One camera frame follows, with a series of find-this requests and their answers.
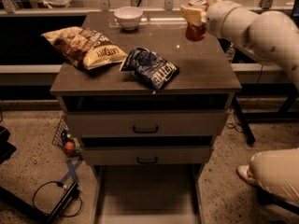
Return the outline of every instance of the countertop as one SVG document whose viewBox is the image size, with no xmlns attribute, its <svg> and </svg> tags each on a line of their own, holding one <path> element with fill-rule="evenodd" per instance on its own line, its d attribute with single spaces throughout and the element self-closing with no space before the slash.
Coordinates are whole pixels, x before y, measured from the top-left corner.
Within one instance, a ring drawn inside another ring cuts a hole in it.
<svg viewBox="0 0 299 224">
<path fill-rule="evenodd" d="M 155 51 L 179 67 L 160 91 L 162 94 L 217 93 L 240 91 L 241 86 L 212 35 L 200 42 L 186 39 L 186 21 L 178 11 L 144 11 L 142 22 L 133 31 L 125 31 L 115 22 L 113 12 L 91 12 L 83 27 L 103 33 L 124 52 L 136 47 Z M 121 72 L 119 63 L 82 71 L 64 63 L 51 93 L 54 95 L 150 94 L 149 86 L 132 75 Z"/>
</svg>

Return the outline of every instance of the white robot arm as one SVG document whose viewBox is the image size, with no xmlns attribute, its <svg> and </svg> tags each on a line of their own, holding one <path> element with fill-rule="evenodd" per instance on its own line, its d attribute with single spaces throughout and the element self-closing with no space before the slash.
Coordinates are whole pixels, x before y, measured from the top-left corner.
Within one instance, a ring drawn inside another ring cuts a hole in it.
<svg viewBox="0 0 299 224">
<path fill-rule="evenodd" d="M 206 30 L 233 42 L 257 63 L 276 63 L 299 90 L 299 29 L 284 13 L 258 14 L 237 3 L 220 1 L 206 11 Z"/>
</svg>

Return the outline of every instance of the drawer handle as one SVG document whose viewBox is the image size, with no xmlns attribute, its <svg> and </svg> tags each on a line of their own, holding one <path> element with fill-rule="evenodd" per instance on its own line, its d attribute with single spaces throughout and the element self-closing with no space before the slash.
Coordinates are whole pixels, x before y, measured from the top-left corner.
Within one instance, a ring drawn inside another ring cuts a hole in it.
<svg viewBox="0 0 299 224">
<path fill-rule="evenodd" d="M 139 164 L 155 164 L 158 162 L 158 157 L 152 157 L 152 158 L 139 158 L 137 157 L 137 162 Z"/>
<path fill-rule="evenodd" d="M 140 129 L 140 128 L 136 128 L 136 126 L 133 126 L 133 131 L 134 133 L 157 133 L 159 130 L 158 125 L 156 125 L 156 127 L 154 127 L 153 129 Z"/>
</svg>

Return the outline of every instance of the chip bag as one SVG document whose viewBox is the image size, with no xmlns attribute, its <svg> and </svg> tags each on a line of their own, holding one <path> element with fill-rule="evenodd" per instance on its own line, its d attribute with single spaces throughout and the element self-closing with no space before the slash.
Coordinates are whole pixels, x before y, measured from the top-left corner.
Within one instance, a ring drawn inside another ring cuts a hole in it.
<svg viewBox="0 0 299 224">
<path fill-rule="evenodd" d="M 135 48 L 121 64 L 121 71 L 133 71 L 136 77 L 158 91 L 174 76 L 178 67 L 153 51 Z"/>
<path fill-rule="evenodd" d="M 72 65 L 87 70 L 121 63 L 127 54 L 102 33 L 68 27 L 42 34 Z"/>
</svg>

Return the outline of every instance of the blue chip bag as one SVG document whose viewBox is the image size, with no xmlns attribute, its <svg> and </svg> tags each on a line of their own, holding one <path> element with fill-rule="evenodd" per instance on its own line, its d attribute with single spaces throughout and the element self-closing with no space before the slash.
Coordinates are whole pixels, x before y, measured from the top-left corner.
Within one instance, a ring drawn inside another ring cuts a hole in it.
<svg viewBox="0 0 299 224">
<path fill-rule="evenodd" d="M 121 71 L 133 71 L 136 77 L 146 81 L 156 91 L 178 70 L 176 65 L 159 54 L 143 48 L 132 49 L 121 64 Z"/>
</svg>

